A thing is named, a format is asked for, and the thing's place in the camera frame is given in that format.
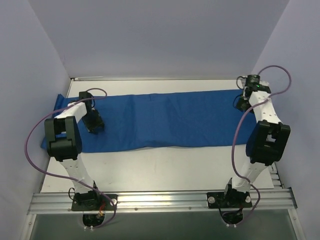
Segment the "blue surgical cloth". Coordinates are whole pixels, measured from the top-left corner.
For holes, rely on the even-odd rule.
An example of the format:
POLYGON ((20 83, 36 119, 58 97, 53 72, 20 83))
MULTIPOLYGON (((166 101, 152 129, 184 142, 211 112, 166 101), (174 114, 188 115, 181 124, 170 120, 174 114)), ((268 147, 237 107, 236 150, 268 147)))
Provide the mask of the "blue surgical cloth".
POLYGON ((239 94, 239 90, 214 90, 99 98, 95 108, 105 127, 91 134, 79 122, 82 151, 243 145, 256 121, 253 114, 244 116, 233 107, 239 94))

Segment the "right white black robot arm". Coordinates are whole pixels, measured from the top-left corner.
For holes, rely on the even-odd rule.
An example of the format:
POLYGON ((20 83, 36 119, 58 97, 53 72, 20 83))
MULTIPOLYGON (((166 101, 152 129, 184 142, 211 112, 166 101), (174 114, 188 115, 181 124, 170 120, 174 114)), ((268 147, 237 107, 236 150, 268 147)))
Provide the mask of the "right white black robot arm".
POLYGON ((234 107, 254 114, 256 125, 245 146, 248 159, 222 193, 223 203, 230 207, 250 202, 252 183, 261 172, 282 158, 291 133, 290 126, 283 124, 276 114, 269 85, 262 83, 256 74, 241 77, 241 83, 242 94, 234 107))

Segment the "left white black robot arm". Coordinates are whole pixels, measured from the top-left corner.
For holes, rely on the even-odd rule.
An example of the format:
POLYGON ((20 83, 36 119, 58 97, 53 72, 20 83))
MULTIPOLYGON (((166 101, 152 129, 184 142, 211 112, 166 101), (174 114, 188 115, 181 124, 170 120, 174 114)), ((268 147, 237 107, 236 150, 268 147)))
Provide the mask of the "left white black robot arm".
POLYGON ((81 158, 83 143, 78 123, 82 121, 90 134, 98 134, 105 124, 95 100, 88 91, 79 92, 79 103, 71 102, 67 109, 54 118, 44 121, 47 153, 55 158, 67 172, 74 185, 73 201, 83 204, 90 210, 100 206, 101 197, 95 181, 90 177, 81 158))

